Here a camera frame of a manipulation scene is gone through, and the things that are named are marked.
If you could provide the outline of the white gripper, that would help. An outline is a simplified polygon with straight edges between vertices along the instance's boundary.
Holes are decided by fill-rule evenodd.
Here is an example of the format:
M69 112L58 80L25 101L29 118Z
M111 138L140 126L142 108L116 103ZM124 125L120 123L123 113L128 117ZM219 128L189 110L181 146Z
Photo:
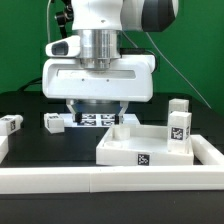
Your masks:
M74 99L121 101L114 121L122 124L128 101L152 98L154 69L153 55L123 55L105 70L84 69L78 59L49 59L43 68L42 90L48 98L67 99L74 122L82 121Z

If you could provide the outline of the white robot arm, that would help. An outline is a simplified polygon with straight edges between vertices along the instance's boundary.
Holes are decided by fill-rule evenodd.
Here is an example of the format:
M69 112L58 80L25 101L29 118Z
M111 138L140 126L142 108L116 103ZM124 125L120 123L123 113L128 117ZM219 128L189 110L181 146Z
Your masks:
M175 20L178 0L66 0L61 25L70 21L73 34L51 42L45 51L42 90L64 99L75 122L77 100L118 101L126 111L131 101L153 95L156 58L135 50L123 53L123 31L161 32Z

